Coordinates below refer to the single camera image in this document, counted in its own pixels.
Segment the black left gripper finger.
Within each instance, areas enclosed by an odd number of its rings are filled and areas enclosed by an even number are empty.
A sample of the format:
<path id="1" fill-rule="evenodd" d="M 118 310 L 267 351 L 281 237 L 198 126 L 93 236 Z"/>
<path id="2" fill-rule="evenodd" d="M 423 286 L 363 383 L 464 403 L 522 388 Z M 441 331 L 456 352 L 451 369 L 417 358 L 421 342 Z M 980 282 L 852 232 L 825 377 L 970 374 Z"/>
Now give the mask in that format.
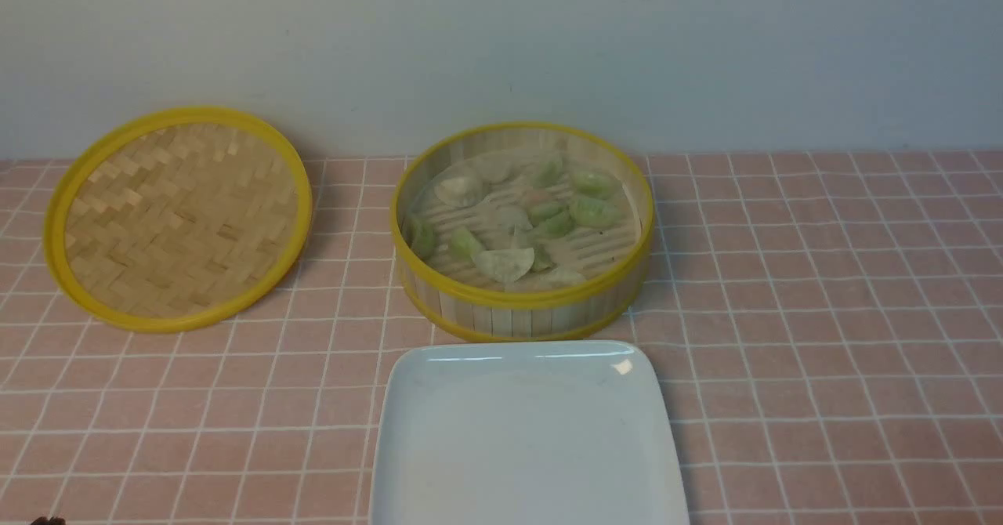
<path id="1" fill-rule="evenodd" d="M 31 525 L 66 525 L 66 520 L 60 516 L 39 516 Z"/>

